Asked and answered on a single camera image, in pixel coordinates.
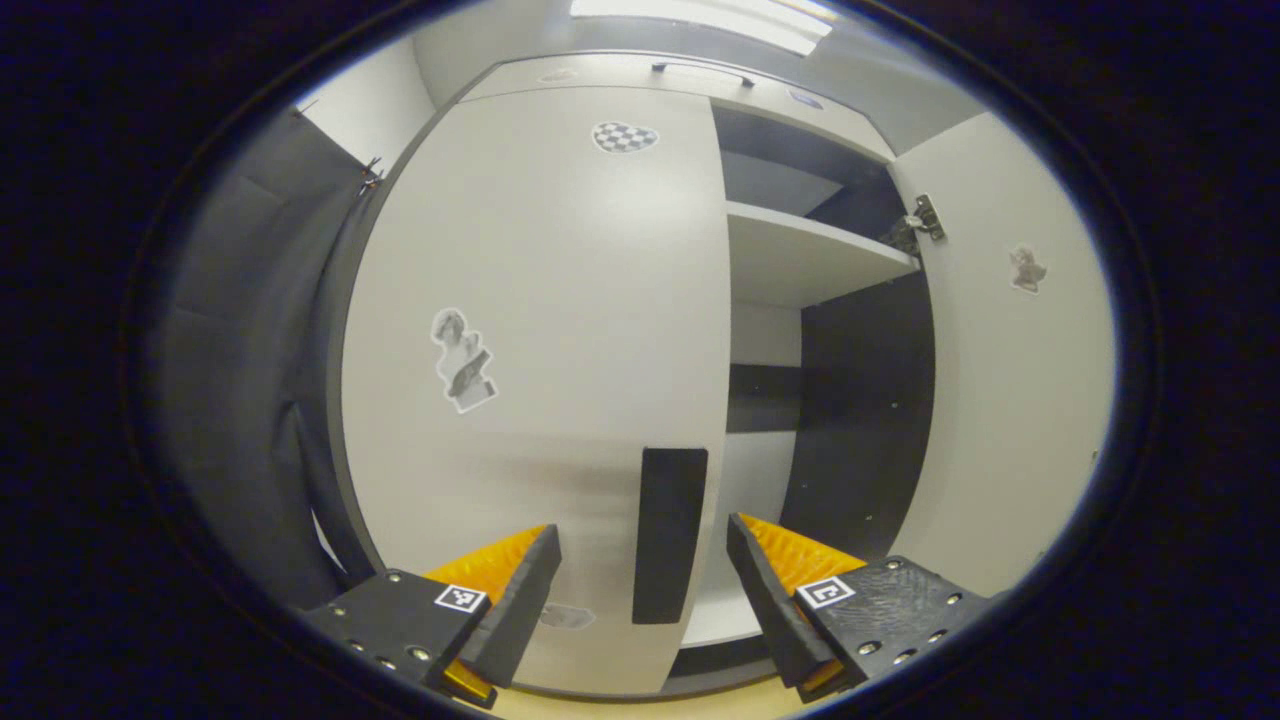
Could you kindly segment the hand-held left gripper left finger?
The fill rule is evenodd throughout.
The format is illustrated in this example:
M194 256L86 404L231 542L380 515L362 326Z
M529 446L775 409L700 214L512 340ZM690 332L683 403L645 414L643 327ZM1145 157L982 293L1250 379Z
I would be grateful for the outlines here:
M515 679L561 561L558 527L543 524L426 574L387 569L303 620L398 685L489 710Z

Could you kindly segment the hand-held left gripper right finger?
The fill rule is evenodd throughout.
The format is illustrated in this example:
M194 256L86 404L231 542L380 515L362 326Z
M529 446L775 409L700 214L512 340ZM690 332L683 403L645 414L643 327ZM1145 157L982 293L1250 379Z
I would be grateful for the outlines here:
M780 679L805 703L913 665L991 605L902 556L865 561L742 512L728 518L727 555Z

